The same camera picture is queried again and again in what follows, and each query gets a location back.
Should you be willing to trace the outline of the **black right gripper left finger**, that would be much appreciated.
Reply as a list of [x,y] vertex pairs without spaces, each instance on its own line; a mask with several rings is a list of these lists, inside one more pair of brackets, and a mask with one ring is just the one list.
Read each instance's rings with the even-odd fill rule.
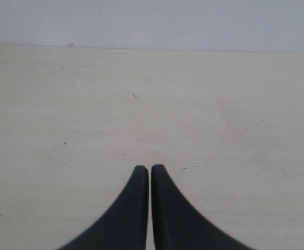
[[145,249],[148,212],[148,170],[136,166],[107,211],[61,249]]

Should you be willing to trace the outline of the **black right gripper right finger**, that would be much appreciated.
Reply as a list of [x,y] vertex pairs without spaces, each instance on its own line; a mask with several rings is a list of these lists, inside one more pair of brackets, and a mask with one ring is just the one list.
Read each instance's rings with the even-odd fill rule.
[[156,249],[248,249],[203,217],[175,185],[164,165],[151,169]]

